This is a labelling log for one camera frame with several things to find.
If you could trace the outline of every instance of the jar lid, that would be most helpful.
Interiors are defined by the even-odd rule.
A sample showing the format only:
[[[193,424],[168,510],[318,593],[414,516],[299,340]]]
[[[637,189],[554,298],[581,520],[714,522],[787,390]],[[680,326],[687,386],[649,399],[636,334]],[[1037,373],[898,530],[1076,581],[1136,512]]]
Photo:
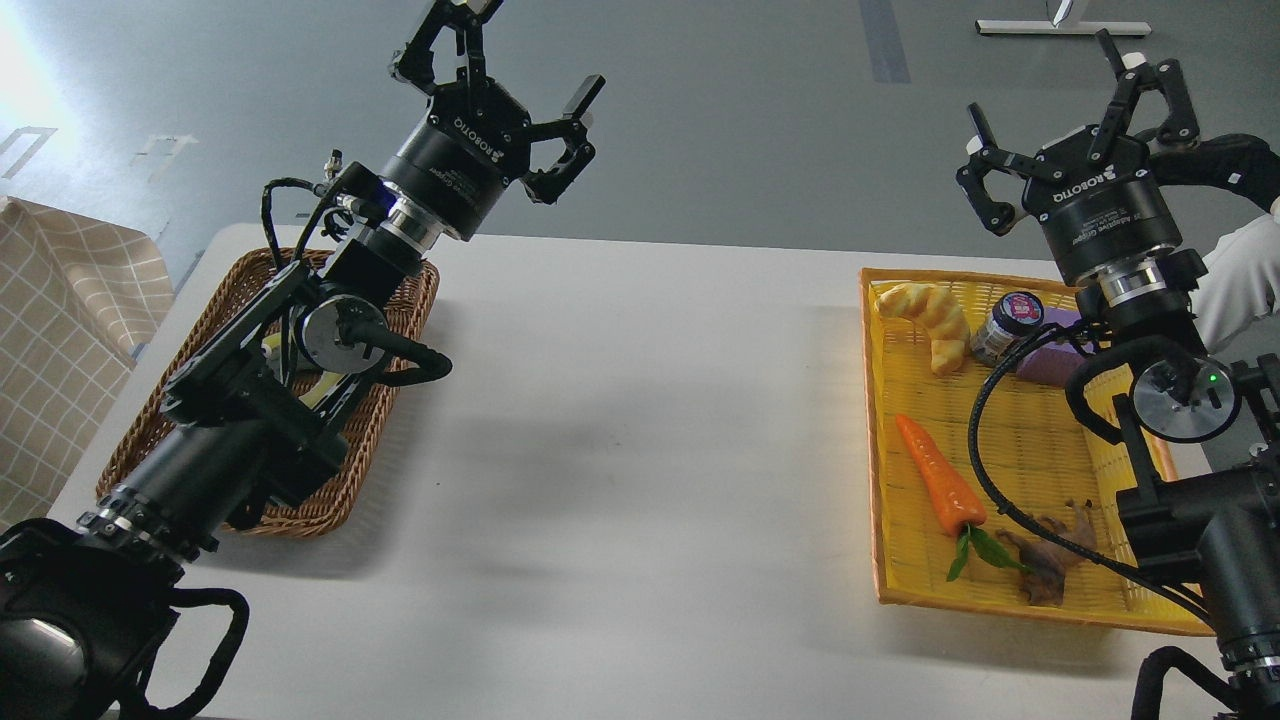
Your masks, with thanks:
[[[1044,322],[1044,305],[1029,292],[1010,292],[996,302],[992,318],[1005,332],[1030,334]]]

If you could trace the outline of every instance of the yellow object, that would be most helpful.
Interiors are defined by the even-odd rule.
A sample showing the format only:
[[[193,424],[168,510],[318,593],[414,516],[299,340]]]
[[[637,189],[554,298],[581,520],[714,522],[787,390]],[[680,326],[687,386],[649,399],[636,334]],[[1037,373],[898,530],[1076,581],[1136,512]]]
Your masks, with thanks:
[[[307,392],[300,395],[298,400],[301,400],[307,407],[315,407],[321,400],[324,400],[325,393],[333,389],[333,386],[338,384],[338,380],[346,377],[347,375],[343,375],[342,373],[320,373],[320,379],[316,380],[316,384],[311,386],[311,389]]]
[[[1050,281],[943,270],[863,270],[873,565],[879,601],[1180,635],[1212,634],[1172,602],[1089,562],[1069,571],[1060,609],[1029,606],[1016,574],[980,562],[966,568],[956,582],[946,582],[955,541],[933,521],[928,493],[893,416],[905,413],[927,424],[947,459],[978,487],[969,466],[966,429],[989,369],[970,363],[941,380],[931,377],[924,363],[931,348],[923,334],[906,320],[872,310],[902,283],[946,287],[973,324],[1000,296],[1015,290],[1036,293],[1047,307],[1074,307],[1073,290]],[[1110,398],[1126,391],[1129,383],[1128,370],[1108,373],[1089,384],[1087,397],[1098,414],[1115,421]],[[1093,500],[1098,551],[1134,562],[1115,503],[1116,491],[1134,486],[1128,454],[1124,446],[1110,446],[1080,427],[1061,388],[1005,377],[987,402],[978,441],[987,471],[1019,507],[1036,516],[1061,515],[1068,498]],[[1165,445],[1148,438],[1148,447],[1161,475],[1176,478]],[[991,519],[984,527],[992,533],[1021,532],[995,507],[988,510]]]
[[[906,318],[924,328],[931,341],[929,369],[934,375],[941,378],[964,365],[969,323],[946,286],[902,283],[877,297],[876,309],[886,318]]]

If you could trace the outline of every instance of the wicker basket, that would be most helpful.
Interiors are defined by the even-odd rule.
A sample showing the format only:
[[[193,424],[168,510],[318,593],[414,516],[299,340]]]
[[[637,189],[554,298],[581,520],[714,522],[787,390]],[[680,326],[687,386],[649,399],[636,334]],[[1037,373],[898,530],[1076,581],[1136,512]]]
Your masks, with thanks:
[[[288,259],[289,251],[284,250],[283,252]],[[328,255],[328,251],[308,250],[303,259],[312,266],[319,266]],[[169,364],[164,378],[169,378],[227,320],[248,304],[274,272],[275,265],[271,261],[270,251],[265,249],[252,251],[232,265],[227,278],[218,287],[191,334],[187,336],[187,341],[183,342],[178,355]],[[411,338],[419,337],[426,324],[426,315],[431,310],[438,286],[439,273],[435,266],[424,263],[421,274],[403,282],[388,302],[385,307],[388,327],[399,334]],[[396,370],[404,366],[407,366],[406,363],[397,359],[389,369]],[[111,454],[111,459],[97,482],[99,498],[124,479],[174,428],[173,423],[160,414],[163,386],[164,379],[152,391],[142,413],[116,446],[115,452]],[[387,414],[396,400],[396,388],[374,386],[352,413],[342,432],[349,448],[343,460],[342,470],[335,477],[330,478],[324,487],[298,507],[269,505],[261,523],[246,532],[265,536],[316,537],[342,525],[351,514],[360,487],[364,484],[374,448],[378,447],[378,439],[387,421]],[[224,529],[230,529],[230,527],[224,525]]]
[[[1084,562],[1068,571],[1062,607],[1033,607],[1018,587],[1014,570],[969,562],[961,577],[946,582],[955,541],[933,519],[924,483],[892,421],[905,413],[925,425],[942,452],[977,488],[968,462],[966,429],[978,388],[989,368],[966,360],[946,378],[929,373],[928,337],[904,319],[883,319],[876,299],[901,282],[947,286],[972,328],[1004,293],[1025,290],[1046,306],[1074,309],[1071,288],[1061,283],[942,270],[865,269],[861,274],[863,354],[867,373],[870,441],[872,520],[876,591],[881,602],[922,605],[1018,618],[1107,625],[1185,635],[1210,629],[1185,610],[1135,587],[1101,566]],[[1087,388],[1091,406],[1110,421],[1108,398],[1128,389],[1128,370],[1100,377]],[[1124,446],[1110,446],[1071,416],[1061,388],[1005,378],[992,393],[979,436],[992,479],[1027,512],[1071,523],[1068,498],[1092,500],[1098,551],[1133,564],[1133,552],[1116,514],[1115,493],[1133,487]],[[1148,438],[1165,478],[1174,478],[1167,447]],[[992,512],[986,525],[1027,536],[1009,518]]]

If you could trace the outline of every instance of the metal stand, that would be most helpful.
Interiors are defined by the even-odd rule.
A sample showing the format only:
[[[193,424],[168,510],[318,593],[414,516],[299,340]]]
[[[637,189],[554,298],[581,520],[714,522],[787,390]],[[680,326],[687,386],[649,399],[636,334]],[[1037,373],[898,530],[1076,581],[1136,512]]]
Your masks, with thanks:
[[[1111,35],[1147,37],[1147,23],[1080,22],[1089,0],[1062,0],[1048,20],[975,20],[978,35],[1094,35],[1106,29]]]

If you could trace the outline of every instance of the jar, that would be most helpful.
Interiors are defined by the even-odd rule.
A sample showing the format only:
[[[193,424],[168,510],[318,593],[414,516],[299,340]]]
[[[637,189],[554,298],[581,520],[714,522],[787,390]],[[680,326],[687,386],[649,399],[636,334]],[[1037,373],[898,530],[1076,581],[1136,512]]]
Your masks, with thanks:
[[[970,350],[983,365],[996,366],[1015,342],[1044,322],[1044,305],[1029,292],[1010,292],[996,301],[987,322],[973,336]]]

